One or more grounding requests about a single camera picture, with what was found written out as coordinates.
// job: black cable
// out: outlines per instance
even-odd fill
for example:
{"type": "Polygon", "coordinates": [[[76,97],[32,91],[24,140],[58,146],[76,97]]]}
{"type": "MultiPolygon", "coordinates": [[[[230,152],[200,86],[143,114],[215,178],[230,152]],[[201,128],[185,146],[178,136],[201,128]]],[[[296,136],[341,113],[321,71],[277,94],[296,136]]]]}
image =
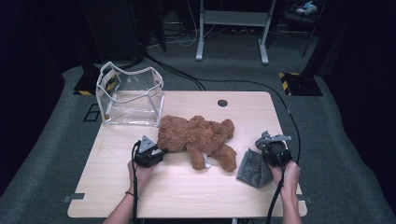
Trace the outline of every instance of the black cable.
{"type": "Polygon", "coordinates": [[[153,57],[149,56],[147,53],[145,54],[145,57],[150,59],[150,60],[152,60],[153,62],[157,63],[163,69],[165,69],[165,70],[167,70],[167,71],[169,71],[169,72],[171,72],[171,73],[173,73],[173,74],[175,74],[177,76],[184,77],[186,79],[189,79],[189,80],[193,81],[198,86],[200,91],[202,89],[204,89],[204,91],[206,91],[205,86],[196,77],[190,76],[190,75],[188,75],[188,74],[186,74],[186,73],[184,73],[184,72],[182,72],[182,71],[180,71],[180,70],[178,70],[178,69],[176,69],[176,68],[174,68],[174,67],[172,67],[172,66],[170,66],[170,65],[168,65],[166,63],[162,63],[160,61],[157,61],[153,57]]]}
{"type": "Polygon", "coordinates": [[[272,216],[272,212],[273,212],[274,207],[275,207],[276,199],[277,199],[277,197],[279,196],[279,193],[280,193],[280,191],[282,190],[282,188],[283,188],[283,183],[284,183],[284,181],[285,181],[285,170],[286,170],[286,167],[283,165],[282,161],[281,161],[280,158],[277,156],[277,154],[275,154],[275,155],[276,155],[276,157],[277,157],[277,162],[278,162],[278,165],[279,165],[280,170],[281,170],[281,172],[282,172],[282,177],[280,178],[279,183],[277,183],[277,187],[276,187],[276,191],[275,191],[273,200],[271,201],[270,208],[268,209],[266,224],[270,224],[270,223],[271,223],[271,216],[272,216]]]}
{"type": "Polygon", "coordinates": [[[147,53],[145,54],[145,56],[146,56],[148,59],[152,60],[153,62],[157,63],[159,66],[161,66],[161,67],[163,67],[163,68],[166,67],[165,70],[167,70],[167,71],[170,71],[170,70],[171,70],[170,72],[172,72],[172,73],[174,73],[174,74],[176,74],[176,75],[178,75],[178,76],[185,77],[185,78],[187,78],[187,79],[189,79],[189,80],[195,82],[195,83],[198,85],[198,88],[199,88],[199,89],[201,89],[201,88],[200,88],[200,86],[201,86],[201,87],[203,87],[203,89],[204,89],[205,91],[206,91],[206,88],[204,87],[204,85],[203,85],[200,81],[208,81],[208,82],[244,82],[244,83],[251,83],[251,84],[261,85],[261,86],[264,86],[265,88],[268,88],[268,89],[270,89],[271,91],[273,91],[273,92],[278,96],[278,98],[279,98],[280,101],[282,102],[283,106],[285,107],[286,111],[288,112],[288,114],[289,114],[289,116],[290,116],[290,118],[291,118],[291,121],[293,122],[293,126],[294,126],[294,128],[295,128],[295,130],[296,130],[296,132],[297,132],[298,152],[297,152],[297,160],[296,160],[296,163],[297,163],[297,164],[299,163],[299,161],[300,161],[300,154],[301,154],[301,138],[300,138],[300,131],[298,130],[298,127],[297,127],[297,124],[296,124],[296,122],[295,122],[295,120],[294,120],[294,117],[293,117],[293,115],[291,114],[291,112],[289,111],[288,107],[286,106],[285,101],[282,99],[282,97],[280,96],[280,94],[279,94],[276,90],[274,90],[272,87],[270,87],[270,86],[268,86],[268,85],[265,85],[265,84],[263,84],[263,83],[260,83],[260,82],[248,81],[248,80],[239,80],[239,79],[215,80],[215,79],[204,79],[204,78],[193,77],[193,76],[188,75],[188,74],[186,74],[186,73],[184,73],[184,72],[182,72],[182,71],[180,71],[180,70],[177,70],[176,68],[174,68],[174,67],[172,67],[172,66],[170,66],[170,65],[168,65],[168,64],[166,64],[166,63],[161,63],[161,62],[157,61],[157,60],[154,59],[153,57],[149,56],[147,53]]]}
{"type": "MultiPolygon", "coordinates": [[[[178,23],[173,25],[171,28],[164,28],[165,31],[168,32],[176,32],[176,34],[172,34],[172,35],[165,35],[166,39],[174,39],[174,38],[183,38],[183,37],[193,37],[195,38],[194,40],[187,40],[187,41],[196,41],[197,40],[197,34],[195,32],[195,34],[192,34],[191,32],[189,32],[189,30],[187,29],[182,29],[181,28],[182,22],[180,21],[180,19],[178,19],[178,23]]],[[[256,33],[252,33],[251,31],[247,31],[247,32],[222,32],[222,31],[206,31],[205,34],[205,40],[214,40],[217,37],[224,37],[224,36],[234,36],[234,35],[258,35],[256,33]]],[[[149,47],[153,47],[158,45],[158,41],[151,41],[148,46],[149,47]]]]}
{"type": "MultiPolygon", "coordinates": [[[[268,85],[265,85],[265,84],[263,84],[263,83],[260,83],[260,82],[248,81],[248,80],[239,80],[239,79],[215,80],[215,79],[203,79],[203,78],[193,77],[193,76],[191,76],[191,75],[188,75],[188,74],[186,74],[186,73],[184,73],[184,72],[181,72],[181,71],[177,70],[176,68],[171,67],[170,65],[168,65],[168,64],[166,64],[166,63],[161,63],[161,62],[155,60],[154,58],[152,58],[151,56],[149,56],[147,53],[145,54],[145,56],[146,56],[147,58],[149,58],[150,60],[154,61],[155,63],[159,64],[161,67],[163,67],[163,68],[166,67],[166,68],[165,68],[166,70],[169,69],[169,70],[172,70],[172,71],[176,71],[175,74],[177,74],[177,75],[178,75],[178,74],[181,74],[181,75],[179,75],[179,76],[182,76],[182,77],[185,77],[185,78],[187,78],[187,79],[190,79],[190,80],[192,80],[192,81],[195,82],[195,83],[199,83],[199,85],[201,85],[202,87],[204,87],[204,86],[201,84],[200,81],[209,81],[209,82],[244,82],[244,83],[251,83],[251,84],[261,85],[261,86],[264,86],[264,87],[270,89],[271,91],[273,91],[273,92],[278,96],[278,98],[279,98],[280,101],[282,102],[282,104],[283,104],[283,106],[285,107],[285,109],[288,111],[288,114],[289,114],[289,116],[290,116],[290,118],[291,118],[291,121],[293,122],[294,128],[295,128],[295,130],[296,130],[296,132],[297,132],[297,138],[298,138],[298,152],[297,152],[297,153],[298,153],[298,154],[297,154],[296,163],[297,163],[297,164],[299,163],[299,161],[300,161],[300,154],[301,154],[300,132],[299,132],[299,130],[298,130],[298,128],[297,128],[297,125],[296,125],[296,122],[295,122],[295,120],[294,120],[293,115],[291,114],[291,112],[289,111],[288,107],[286,106],[285,101],[282,99],[282,97],[280,96],[280,94],[279,94],[276,90],[274,90],[272,87],[270,87],[270,86],[268,86],[268,85]]],[[[277,197],[278,197],[278,195],[279,195],[279,193],[280,193],[280,191],[281,191],[281,189],[282,189],[282,187],[283,187],[284,177],[285,177],[285,169],[286,169],[286,167],[283,165],[282,161],[280,160],[280,158],[279,158],[277,155],[276,155],[276,157],[277,157],[278,162],[279,162],[279,167],[281,168],[282,177],[281,177],[281,179],[279,180],[279,183],[278,183],[277,188],[276,188],[276,192],[275,192],[275,194],[274,194],[273,200],[271,201],[271,205],[270,205],[270,208],[269,208],[269,210],[268,210],[267,219],[266,219],[266,223],[267,223],[267,224],[269,224],[269,223],[271,222],[271,216],[272,216],[272,212],[273,212],[274,207],[275,207],[276,199],[277,199],[277,197]]]]}
{"type": "Polygon", "coordinates": [[[131,160],[132,170],[134,172],[134,211],[132,214],[134,224],[138,223],[137,222],[137,200],[139,199],[138,195],[137,195],[137,177],[136,177],[136,169],[137,169],[138,165],[134,166],[134,152],[136,151],[136,148],[140,146],[140,143],[141,142],[139,140],[134,144],[134,148],[132,149],[132,160],[131,160]]]}

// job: teddy bear leg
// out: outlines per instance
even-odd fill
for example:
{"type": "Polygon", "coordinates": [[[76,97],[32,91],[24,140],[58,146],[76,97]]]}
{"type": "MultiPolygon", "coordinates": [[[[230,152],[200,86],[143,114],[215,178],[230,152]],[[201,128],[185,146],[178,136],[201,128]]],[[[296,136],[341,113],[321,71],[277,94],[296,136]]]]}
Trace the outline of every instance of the teddy bear leg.
{"type": "Polygon", "coordinates": [[[231,147],[227,145],[219,147],[213,152],[212,157],[220,162],[225,171],[232,172],[236,169],[236,152],[231,147]]]}
{"type": "Polygon", "coordinates": [[[191,163],[192,163],[192,168],[195,170],[203,170],[205,169],[205,159],[204,159],[204,154],[200,150],[198,150],[196,147],[189,147],[187,146],[187,150],[190,152],[191,155],[191,163]]]}

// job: round hole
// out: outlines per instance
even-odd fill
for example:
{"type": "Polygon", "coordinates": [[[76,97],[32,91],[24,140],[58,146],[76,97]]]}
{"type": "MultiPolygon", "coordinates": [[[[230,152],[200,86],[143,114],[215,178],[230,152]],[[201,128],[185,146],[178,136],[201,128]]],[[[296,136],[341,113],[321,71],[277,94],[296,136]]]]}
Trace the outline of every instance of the round hole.
{"type": "Polygon", "coordinates": [[[228,102],[226,100],[219,100],[218,105],[221,107],[227,106],[228,102]]]}

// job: cable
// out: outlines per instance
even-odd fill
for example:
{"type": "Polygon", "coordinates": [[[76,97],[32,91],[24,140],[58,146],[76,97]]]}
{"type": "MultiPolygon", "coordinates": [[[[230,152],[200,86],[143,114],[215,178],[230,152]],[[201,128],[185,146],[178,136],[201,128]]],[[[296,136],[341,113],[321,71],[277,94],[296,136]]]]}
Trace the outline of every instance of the cable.
{"type": "Polygon", "coordinates": [[[140,143],[141,142],[139,140],[134,144],[134,148],[132,149],[132,161],[131,161],[132,170],[134,172],[134,211],[132,214],[134,224],[138,223],[137,222],[137,200],[139,199],[138,195],[137,195],[137,177],[136,177],[136,169],[137,169],[138,165],[134,166],[134,152],[136,151],[136,148],[140,146],[140,143]]]}
{"type": "Polygon", "coordinates": [[[188,45],[183,45],[183,44],[181,44],[181,41],[178,40],[177,37],[174,37],[174,39],[177,40],[177,42],[178,42],[181,46],[183,46],[183,47],[189,47],[189,46],[191,46],[193,43],[195,43],[195,41],[197,40],[197,36],[198,36],[196,22],[195,22],[194,17],[192,16],[192,12],[191,12],[190,0],[188,0],[187,3],[188,3],[188,5],[189,5],[189,11],[190,11],[190,15],[191,15],[191,18],[192,18],[192,22],[194,23],[195,37],[194,37],[194,39],[191,41],[191,43],[188,44],[188,45]]]}
{"type": "Polygon", "coordinates": [[[207,82],[242,82],[242,83],[251,83],[251,84],[256,84],[256,85],[260,85],[260,86],[264,86],[265,88],[270,89],[271,91],[273,91],[278,98],[280,99],[280,101],[282,102],[282,105],[285,107],[286,111],[288,112],[291,121],[293,123],[293,126],[297,132],[297,139],[298,139],[298,152],[297,152],[297,160],[296,163],[298,164],[300,161],[300,154],[301,154],[301,138],[300,138],[300,131],[298,130],[297,124],[294,120],[293,115],[291,114],[291,112],[289,111],[288,107],[286,106],[285,101],[282,99],[282,97],[280,96],[280,94],[274,90],[274,88],[265,85],[263,83],[260,82],[255,82],[255,81],[248,81],[248,80],[239,80],[239,79],[226,79],[226,80],[215,80],[215,79],[204,79],[204,78],[198,78],[198,77],[193,77],[191,75],[188,75],[180,70],[177,70],[176,68],[166,64],[166,63],[161,63],[158,60],[154,59],[153,57],[149,56],[147,53],[145,54],[145,57],[147,57],[148,59],[152,60],[153,62],[157,63],[159,66],[163,67],[165,70],[170,71],[178,76],[181,77],[185,77],[193,82],[195,82],[198,85],[198,88],[201,90],[201,87],[204,89],[204,91],[206,91],[206,88],[204,87],[204,85],[200,82],[200,81],[207,81],[207,82]]]}
{"type": "MultiPolygon", "coordinates": [[[[172,72],[175,71],[175,74],[177,74],[178,76],[182,76],[182,77],[185,77],[185,78],[187,78],[187,79],[189,79],[189,80],[192,80],[192,81],[195,82],[195,83],[199,83],[199,85],[201,85],[202,87],[204,87],[204,86],[201,84],[200,81],[209,81],[209,82],[243,82],[243,83],[251,83],[251,84],[261,85],[261,86],[264,86],[264,87],[270,89],[271,91],[273,91],[273,92],[278,96],[278,98],[279,98],[280,101],[282,102],[283,106],[284,106],[285,109],[287,110],[287,112],[288,112],[288,114],[289,114],[289,116],[290,116],[290,118],[291,118],[291,121],[293,122],[294,128],[295,128],[295,130],[296,130],[296,132],[297,132],[297,139],[298,139],[298,152],[297,152],[297,153],[298,153],[298,154],[297,154],[296,163],[297,163],[297,164],[299,163],[299,161],[300,161],[300,154],[301,154],[300,132],[299,132],[299,130],[298,130],[298,127],[297,127],[297,124],[296,124],[296,122],[295,122],[295,120],[294,120],[293,115],[291,114],[291,112],[289,111],[288,107],[286,106],[285,101],[282,99],[282,97],[280,96],[280,94],[279,94],[276,90],[274,90],[272,87],[270,87],[270,86],[268,86],[268,85],[265,85],[265,84],[263,84],[263,83],[260,83],[260,82],[248,81],[248,80],[238,80],[238,79],[215,80],[215,79],[204,79],[204,78],[193,77],[193,76],[188,75],[188,74],[186,74],[186,73],[184,73],[184,72],[182,72],[182,71],[177,70],[176,68],[174,68],[174,67],[172,67],[172,66],[170,66],[170,65],[168,65],[168,64],[166,64],[166,63],[161,63],[161,62],[155,60],[154,58],[152,58],[151,56],[149,56],[147,53],[145,54],[145,56],[146,56],[147,58],[149,58],[150,60],[154,61],[155,63],[159,64],[161,67],[165,68],[166,70],[169,69],[169,70],[171,70],[172,72]]],[[[279,183],[278,183],[278,185],[277,185],[276,192],[275,192],[275,194],[274,194],[273,200],[271,201],[270,209],[268,210],[268,215],[267,215],[267,219],[266,219],[266,223],[267,223],[267,224],[269,224],[270,221],[271,221],[271,215],[272,215],[272,212],[273,212],[273,210],[274,210],[274,206],[275,206],[275,203],[276,203],[276,199],[277,199],[277,197],[278,197],[278,195],[279,195],[279,193],[280,193],[280,191],[281,191],[281,189],[282,189],[282,187],[283,187],[284,177],[285,177],[285,169],[286,169],[286,167],[283,165],[282,161],[280,160],[280,158],[279,158],[277,155],[276,155],[276,157],[277,157],[277,159],[278,159],[279,167],[281,168],[281,171],[282,171],[282,177],[281,177],[281,179],[279,180],[279,183]]]]}
{"type": "MultiPolygon", "coordinates": [[[[222,4],[223,4],[223,0],[221,0],[221,3],[220,3],[220,11],[222,11],[222,4]]],[[[209,35],[209,33],[213,30],[213,28],[215,28],[215,25],[216,25],[216,24],[214,24],[214,25],[212,26],[212,28],[210,28],[210,30],[204,35],[204,38],[205,38],[207,35],[209,35]]]]}
{"type": "MultiPolygon", "coordinates": [[[[252,35],[251,32],[239,32],[239,33],[231,33],[231,34],[221,34],[219,35],[218,32],[212,32],[214,26],[212,26],[212,28],[204,35],[205,40],[214,40],[217,37],[224,37],[224,36],[233,36],[233,35],[252,35]]],[[[189,47],[191,46],[192,43],[194,43],[197,40],[197,34],[195,32],[194,35],[189,35],[189,33],[186,33],[186,31],[182,31],[182,29],[179,27],[178,30],[174,30],[173,28],[169,28],[169,29],[165,29],[166,31],[169,32],[177,32],[176,34],[173,35],[165,35],[166,39],[175,39],[176,41],[166,41],[166,44],[175,44],[178,43],[180,44],[182,47],[189,47]],[[184,38],[184,37],[191,37],[192,39],[186,39],[186,40],[181,40],[180,38],[184,38]],[[189,45],[182,45],[181,43],[186,43],[186,42],[191,42],[189,45]]],[[[160,44],[158,43],[158,41],[156,41],[154,38],[151,39],[151,41],[148,43],[147,48],[154,48],[160,46],[160,44]]]]}
{"type": "Polygon", "coordinates": [[[176,68],[174,68],[174,67],[172,67],[172,66],[170,66],[170,65],[168,65],[166,63],[161,63],[160,61],[157,61],[153,57],[149,56],[147,53],[145,54],[145,57],[150,59],[150,60],[152,60],[153,62],[157,63],[163,69],[165,69],[165,70],[167,70],[167,71],[169,71],[169,72],[171,72],[171,73],[173,73],[173,74],[175,74],[177,76],[184,77],[186,79],[189,79],[189,80],[193,81],[198,86],[198,89],[200,91],[201,90],[206,91],[205,86],[196,77],[192,77],[192,76],[190,76],[190,75],[188,75],[188,74],[186,74],[186,73],[184,73],[184,72],[182,72],[180,70],[177,70],[176,68]]]}
{"type": "Polygon", "coordinates": [[[285,170],[286,170],[286,167],[283,165],[282,161],[277,156],[277,154],[276,154],[276,157],[277,157],[278,165],[279,165],[280,170],[282,172],[282,177],[280,178],[279,183],[277,183],[277,187],[276,187],[276,191],[275,191],[273,200],[271,201],[270,208],[268,209],[268,214],[267,214],[267,218],[266,218],[266,224],[270,224],[270,222],[271,222],[271,216],[272,216],[272,212],[273,212],[274,207],[275,207],[276,199],[279,196],[279,193],[282,190],[283,183],[285,181],[285,170]]]}

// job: stuffed animal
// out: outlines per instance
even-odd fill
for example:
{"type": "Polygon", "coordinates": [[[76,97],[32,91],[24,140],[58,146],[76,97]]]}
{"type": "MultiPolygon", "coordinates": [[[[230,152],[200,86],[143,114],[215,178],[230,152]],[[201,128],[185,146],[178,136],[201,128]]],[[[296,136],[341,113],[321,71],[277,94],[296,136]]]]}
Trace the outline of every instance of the stuffed animal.
{"type": "Polygon", "coordinates": [[[164,116],[159,127],[157,146],[169,152],[187,149],[195,170],[205,169],[205,153],[217,159],[225,171],[232,172],[236,169],[236,152],[225,142],[233,138],[234,129],[230,119],[218,123],[205,120],[202,116],[190,120],[164,116]]]}

